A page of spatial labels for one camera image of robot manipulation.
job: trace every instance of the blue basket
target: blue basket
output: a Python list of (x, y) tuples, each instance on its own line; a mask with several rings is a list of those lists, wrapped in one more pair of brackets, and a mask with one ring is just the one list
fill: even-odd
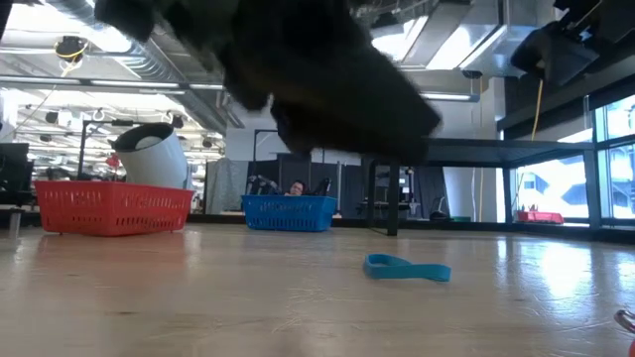
[(251, 229), (323, 232), (330, 227), (337, 200), (320, 196), (243, 195)]

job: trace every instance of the person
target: person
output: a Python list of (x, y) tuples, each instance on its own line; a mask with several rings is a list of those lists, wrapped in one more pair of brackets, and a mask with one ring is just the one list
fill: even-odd
[(289, 188), (289, 193), (285, 193), (285, 195), (303, 195), (305, 193), (305, 183), (299, 179), (296, 179), (294, 183)]

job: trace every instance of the black monitor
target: black monitor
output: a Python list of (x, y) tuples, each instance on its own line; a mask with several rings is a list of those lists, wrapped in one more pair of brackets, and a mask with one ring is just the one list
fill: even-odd
[(0, 190), (31, 190), (33, 165), (27, 158), (29, 144), (0, 144)]

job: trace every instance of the desk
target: desk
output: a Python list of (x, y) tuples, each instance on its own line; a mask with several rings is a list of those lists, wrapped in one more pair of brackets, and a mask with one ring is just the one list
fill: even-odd
[[(597, 155), (590, 143), (557, 143), (501, 140), (427, 139), (430, 167), (493, 168), (503, 170), (505, 194), (505, 222), (513, 222), (512, 181), (510, 171), (551, 160), (582, 155), (586, 175), (586, 200), (589, 226), (600, 228), (600, 198), (597, 177)], [(368, 170), (368, 201), (366, 221), (374, 227), (375, 186), (377, 166), (390, 167), (388, 183), (388, 235), (396, 236), (399, 229), (399, 171), (396, 161), (374, 160)]]

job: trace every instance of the plastic basket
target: plastic basket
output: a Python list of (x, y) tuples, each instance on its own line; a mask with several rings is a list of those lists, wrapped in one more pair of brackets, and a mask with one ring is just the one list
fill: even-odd
[(105, 181), (36, 181), (48, 232), (96, 236), (183, 229), (193, 192)]
[(251, 229), (323, 232), (330, 227), (337, 200), (320, 196), (243, 195)]

